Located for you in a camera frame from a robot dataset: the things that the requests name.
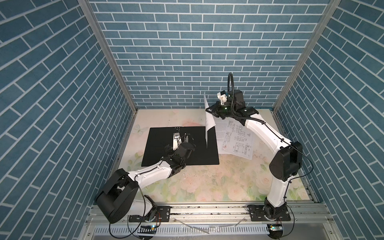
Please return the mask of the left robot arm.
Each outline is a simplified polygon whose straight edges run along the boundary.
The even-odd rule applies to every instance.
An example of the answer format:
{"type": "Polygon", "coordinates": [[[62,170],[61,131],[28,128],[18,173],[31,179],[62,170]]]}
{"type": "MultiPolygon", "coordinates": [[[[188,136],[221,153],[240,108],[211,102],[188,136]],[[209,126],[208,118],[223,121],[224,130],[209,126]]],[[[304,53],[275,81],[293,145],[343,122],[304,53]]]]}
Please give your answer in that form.
{"type": "Polygon", "coordinates": [[[158,205],[142,193],[143,188],[178,174],[186,167],[186,160],[195,147],[191,143],[180,143],[154,165],[130,172],[116,170],[95,197],[97,206],[108,222],[115,224],[126,215],[138,216],[139,221],[153,220],[158,205]]]}

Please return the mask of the text printed paper sheet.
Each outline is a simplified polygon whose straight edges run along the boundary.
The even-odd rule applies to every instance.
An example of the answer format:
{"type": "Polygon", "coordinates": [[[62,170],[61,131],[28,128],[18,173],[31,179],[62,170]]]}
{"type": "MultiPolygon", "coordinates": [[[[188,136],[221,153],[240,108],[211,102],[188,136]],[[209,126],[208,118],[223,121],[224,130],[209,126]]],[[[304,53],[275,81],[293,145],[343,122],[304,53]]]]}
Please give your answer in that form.
{"type": "Polygon", "coordinates": [[[206,137],[206,145],[208,145],[209,137],[208,137],[208,131],[213,128],[216,123],[214,120],[214,116],[210,113],[210,111],[207,111],[207,109],[210,107],[207,101],[206,94],[203,94],[204,96],[204,107],[205,107],[205,114],[206,114],[206,124],[205,124],[205,137],[206,137]]]}

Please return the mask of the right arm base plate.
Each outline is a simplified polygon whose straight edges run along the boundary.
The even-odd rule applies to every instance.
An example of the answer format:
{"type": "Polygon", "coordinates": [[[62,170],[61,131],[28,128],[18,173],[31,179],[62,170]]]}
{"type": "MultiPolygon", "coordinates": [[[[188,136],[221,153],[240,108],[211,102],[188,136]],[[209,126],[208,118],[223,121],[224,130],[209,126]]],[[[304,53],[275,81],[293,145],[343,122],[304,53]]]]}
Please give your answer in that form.
{"type": "Polygon", "coordinates": [[[287,205],[282,205],[278,208],[271,207],[270,205],[247,205],[246,209],[250,214],[252,222],[291,221],[287,205]]]}

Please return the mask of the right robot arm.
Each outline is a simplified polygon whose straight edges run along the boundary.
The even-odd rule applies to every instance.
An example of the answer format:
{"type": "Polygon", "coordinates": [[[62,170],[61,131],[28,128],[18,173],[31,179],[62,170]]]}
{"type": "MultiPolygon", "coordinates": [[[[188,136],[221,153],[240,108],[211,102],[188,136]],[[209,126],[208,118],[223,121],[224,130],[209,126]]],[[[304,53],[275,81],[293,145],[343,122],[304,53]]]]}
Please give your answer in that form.
{"type": "Polygon", "coordinates": [[[289,184],[302,167],[302,145],[299,142],[286,140],[283,135],[272,128],[253,107],[234,109],[235,104],[221,104],[217,101],[209,106],[205,103],[206,112],[216,118],[233,118],[258,136],[275,154],[269,164],[273,175],[270,192],[265,200],[265,211],[273,213],[286,205],[286,194],[289,184]]]}

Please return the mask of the technical drawing paper sheet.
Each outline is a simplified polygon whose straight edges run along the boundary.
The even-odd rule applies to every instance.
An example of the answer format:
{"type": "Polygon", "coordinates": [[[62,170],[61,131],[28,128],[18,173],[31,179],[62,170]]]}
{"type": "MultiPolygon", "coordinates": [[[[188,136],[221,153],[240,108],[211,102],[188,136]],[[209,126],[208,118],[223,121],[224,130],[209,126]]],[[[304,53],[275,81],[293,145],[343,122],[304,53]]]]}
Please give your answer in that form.
{"type": "Polygon", "coordinates": [[[253,132],[236,120],[229,120],[227,131],[222,142],[218,142],[219,154],[231,154],[245,159],[253,156],[253,132]]]}

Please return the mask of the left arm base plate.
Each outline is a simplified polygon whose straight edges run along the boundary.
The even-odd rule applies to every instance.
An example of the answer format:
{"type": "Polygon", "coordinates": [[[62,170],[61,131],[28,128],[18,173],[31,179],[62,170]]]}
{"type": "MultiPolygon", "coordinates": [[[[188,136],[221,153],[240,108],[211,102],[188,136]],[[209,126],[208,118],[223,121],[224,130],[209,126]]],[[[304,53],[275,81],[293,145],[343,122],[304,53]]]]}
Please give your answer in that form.
{"type": "Polygon", "coordinates": [[[144,216],[129,215],[130,223],[140,222],[169,222],[170,220],[171,207],[170,206],[157,206],[152,207],[150,211],[144,216]]]}

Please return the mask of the red folder with black inside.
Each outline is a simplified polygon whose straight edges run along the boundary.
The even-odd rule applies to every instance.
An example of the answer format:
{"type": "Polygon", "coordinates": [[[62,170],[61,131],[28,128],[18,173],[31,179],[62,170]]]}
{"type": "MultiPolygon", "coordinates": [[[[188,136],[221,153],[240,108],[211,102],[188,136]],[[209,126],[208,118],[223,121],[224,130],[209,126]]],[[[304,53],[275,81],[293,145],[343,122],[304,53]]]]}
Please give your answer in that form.
{"type": "Polygon", "coordinates": [[[216,131],[211,128],[206,132],[205,127],[164,127],[150,128],[149,136],[141,163],[142,167],[156,164],[161,157],[168,155],[168,149],[173,147],[173,135],[188,136],[188,142],[196,146],[195,151],[186,160],[188,166],[219,165],[219,153],[216,131]]]}

